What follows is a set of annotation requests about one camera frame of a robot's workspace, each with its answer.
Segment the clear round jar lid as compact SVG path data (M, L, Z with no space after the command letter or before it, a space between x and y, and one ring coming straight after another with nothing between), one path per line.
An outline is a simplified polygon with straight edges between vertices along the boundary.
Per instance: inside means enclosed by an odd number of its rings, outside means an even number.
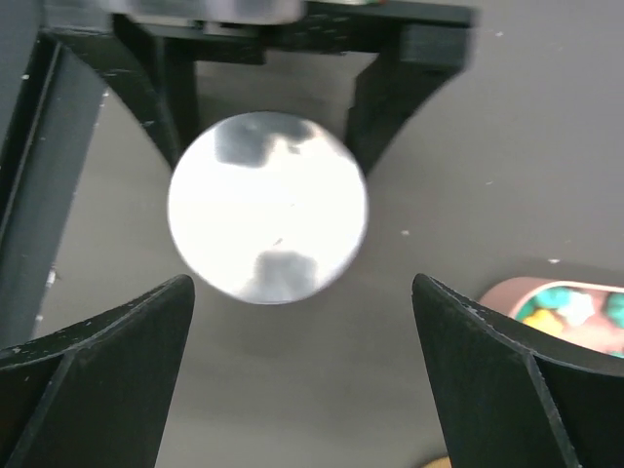
M254 111L216 122L183 152L167 216L182 261L208 285L249 304L288 304L351 265L367 235L369 194L332 132Z

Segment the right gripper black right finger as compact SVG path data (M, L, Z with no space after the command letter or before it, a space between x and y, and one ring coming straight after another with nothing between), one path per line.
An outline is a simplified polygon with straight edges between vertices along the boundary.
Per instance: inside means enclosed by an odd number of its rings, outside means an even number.
M412 307L454 467L620 467L623 361L418 274Z

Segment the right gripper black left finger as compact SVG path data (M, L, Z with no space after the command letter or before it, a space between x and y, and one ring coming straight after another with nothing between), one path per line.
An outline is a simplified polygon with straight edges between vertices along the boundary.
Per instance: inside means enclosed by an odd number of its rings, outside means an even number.
M194 302L193 280L179 275L2 349L2 466L154 466Z

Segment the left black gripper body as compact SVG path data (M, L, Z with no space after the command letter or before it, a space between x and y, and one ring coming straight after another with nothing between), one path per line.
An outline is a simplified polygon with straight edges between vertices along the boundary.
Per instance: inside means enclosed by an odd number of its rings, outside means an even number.
M46 1L44 30L92 68L143 68L161 56L187 62L263 65L269 51L339 56L348 53L462 66L476 12L468 7L383 1L343 5L307 1L291 23L255 25L184 15L184 25L149 22L147 14L112 12L100 1Z

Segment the pink tray of block candies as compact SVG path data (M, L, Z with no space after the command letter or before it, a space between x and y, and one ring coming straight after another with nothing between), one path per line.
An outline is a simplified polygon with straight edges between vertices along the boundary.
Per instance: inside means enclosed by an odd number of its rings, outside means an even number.
M516 277L493 286L479 302L564 341L623 356L621 287Z

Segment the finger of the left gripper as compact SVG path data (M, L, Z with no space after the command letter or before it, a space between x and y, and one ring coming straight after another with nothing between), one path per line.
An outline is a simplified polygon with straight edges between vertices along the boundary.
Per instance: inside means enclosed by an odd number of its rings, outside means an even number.
M122 100L174 168L200 133L190 53L165 38L149 39L145 45L118 38L69 38L67 48Z
M380 53L356 78L344 142L368 175L402 127L458 73L458 62L434 63Z

